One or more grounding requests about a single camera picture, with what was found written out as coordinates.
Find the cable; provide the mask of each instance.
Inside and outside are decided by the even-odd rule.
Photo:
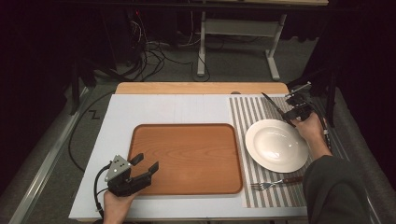
[[[68,150],[68,153],[69,153],[69,157],[70,157],[70,160],[71,160],[71,161],[77,166],[77,168],[78,168],[80,171],[82,171],[82,172],[85,172],[85,170],[84,170],[80,165],[78,165],[78,163],[76,162],[76,160],[74,159],[74,157],[73,157],[73,155],[72,155],[71,144],[72,144],[72,139],[73,139],[74,133],[76,132],[76,128],[77,128],[79,122],[80,122],[81,119],[84,117],[84,115],[88,112],[88,110],[91,108],[91,106],[93,106],[93,105],[96,104],[99,100],[105,98],[106,96],[108,96],[109,94],[114,93],[114,92],[115,92],[115,91],[110,91],[110,92],[106,93],[105,95],[102,95],[101,97],[99,97],[99,98],[96,99],[95,101],[93,101],[93,102],[87,107],[87,109],[85,109],[84,112],[82,112],[81,116],[78,118],[78,120],[77,120],[77,122],[76,122],[76,125],[73,127],[73,130],[72,130],[72,132],[70,133],[69,143],[68,143],[68,145],[67,145],[67,150]]]
[[[96,211],[99,212],[99,214],[102,218],[105,217],[105,212],[102,208],[102,205],[99,203],[99,200],[98,200],[99,193],[97,192],[97,188],[98,188],[97,184],[98,184],[98,180],[99,180],[99,177],[102,174],[102,172],[104,172],[105,170],[108,170],[110,168],[110,165],[111,165],[111,162],[99,171],[99,173],[96,175],[95,182],[93,184],[93,198],[95,199],[95,204],[96,204],[96,208],[97,208]]]

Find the white desk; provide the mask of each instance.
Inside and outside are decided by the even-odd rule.
[[[237,91],[251,85],[254,91],[266,91],[282,96],[284,84],[276,83],[278,94],[272,84],[266,83],[163,83],[186,91],[198,90],[206,84],[210,90]],[[78,194],[69,217],[80,221],[93,221],[100,217],[95,212],[93,183],[99,170],[116,154],[126,158],[134,127],[141,123],[230,123],[228,108],[231,94],[122,94],[133,92],[134,87],[160,87],[158,83],[127,83],[120,85],[119,94],[112,96],[106,116],[81,181]],[[98,189],[104,189],[105,174],[101,176]],[[191,196],[138,196],[128,213],[132,220],[216,220],[216,219],[276,219],[306,217],[305,207],[245,208],[240,194],[191,195]]]

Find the gray floor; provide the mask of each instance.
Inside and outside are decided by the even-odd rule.
[[[265,47],[269,48],[269,39],[259,39],[249,41],[247,37],[235,37],[235,40],[226,40],[225,44],[218,39],[208,39],[206,52],[206,67],[210,74],[208,81],[272,81],[269,68],[263,57]],[[281,82],[288,83],[299,77],[304,70],[305,64],[314,48],[316,41],[298,42],[296,39],[282,40],[276,51],[276,64]],[[183,47],[172,49],[161,45],[164,55],[177,61],[175,63],[165,60],[163,69],[147,79],[147,81],[194,81],[196,79],[196,62],[198,60],[196,47]],[[154,57],[149,58],[149,65],[144,72],[144,76],[150,73],[149,69],[156,66]],[[120,65],[120,70],[127,68]],[[90,89],[85,95],[87,101],[81,108],[83,112],[86,108],[90,111],[81,114],[76,129],[70,141],[70,148],[76,163],[85,167],[91,155],[93,144],[99,133],[106,107],[109,100],[107,93],[114,91],[117,81],[104,80],[97,78],[98,85]],[[70,98],[70,90],[65,93]],[[39,189],[32,208],[28,211],[28,216],[24,219],[25,223],[77,223],[69,219],[68,214],[77,193],[79,182],[83,173],[70,160],[68,155],[68,141],[63,145],[59,139],[64,135],[68,122],[72,118],[71,101],[68,101],[64,111],[52,123],[48,131],[36,145],[29,159],[23,164],[13,182],[10,184],[6,193],[0,199],[0,222],[8,223],[13,217],[14,212],[20,205],[26,190],[31,186],[42,161],[49,155],[49,152],[58,147],[60,156],[51,170],[50,177],[46,179],[42,188]],[[198,222],[178,222],[178,223],[198,223]],[[223,221],[221,223],[269,223],[265,220],[256,221]],[[277,220],[276,223],[286,223],[285,220]],[[306,220],[289,220],[289,223],[307,223]]]

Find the wooden table edge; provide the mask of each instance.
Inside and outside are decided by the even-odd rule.
[[[121,82],[116,94],[288,94],[282,82]]]

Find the electrical wires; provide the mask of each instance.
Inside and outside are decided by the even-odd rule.
[[[96,104],[98,101],[102,100],[103,98],[105,98],[106,96],[108,96],[109,94],[112,94],[112,93],[114,93],[114,91],[110,91],[110,92],[108,92],[108,93],[102,95],[101,97],[99,97],[99,98],[96,99],[95,101],[93,101],[93,102],[84,110],[84,112],[82,112],[81,116],[78,118],[78,120],[77,120],[77,122],[76,122],[76,125],[73,127],[73,130],[72,130],[72,132],[71,132],[71,134],[70,134],[69,142],[68,142],[68,144],[67,144],[67,151],[68,151],[68,153],[69,153],[70,160],[76,165],[76,167],[77,167],[81,172],[85,172],[85,169],[82,168],[82,167],[76,162],[75,158],[73,157],[72,148],[71,148],[72,140],[73,140],[73,136],[74,136],[74,134],[75,134],[75,132],[76,132],[76,128],[77,128],[77,126],[79,125],[79,123],[81,122],[81,119],[84,117],[84,115],[90,110],[90,108],[91,108],[94,104]]]

